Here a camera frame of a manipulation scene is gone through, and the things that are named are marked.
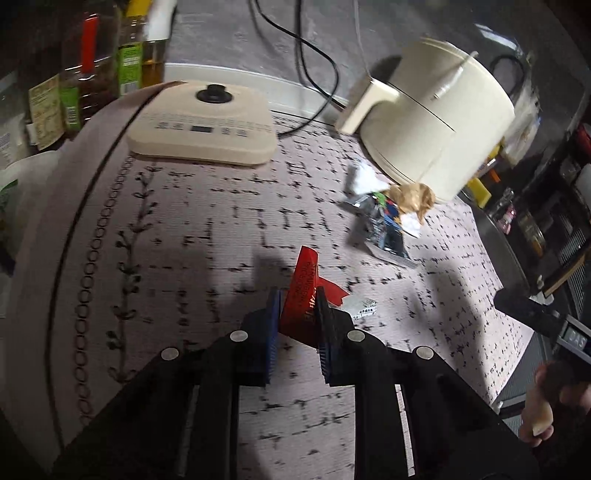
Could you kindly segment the person right hand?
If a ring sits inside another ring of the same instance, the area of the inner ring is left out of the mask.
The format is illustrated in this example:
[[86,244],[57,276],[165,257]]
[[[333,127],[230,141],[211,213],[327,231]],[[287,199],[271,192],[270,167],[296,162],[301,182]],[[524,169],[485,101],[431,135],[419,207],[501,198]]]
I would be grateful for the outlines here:
[[560,390],[551,389],[552,383],[559,382],[558,378],[556,362],[543,364],[536,370],[534,383],[526,393],[518,437],[531,447],[540,446],[553,435],[554,406],[562,405],[584,414],[590,411],[590,383],[578,382],[563,385]]

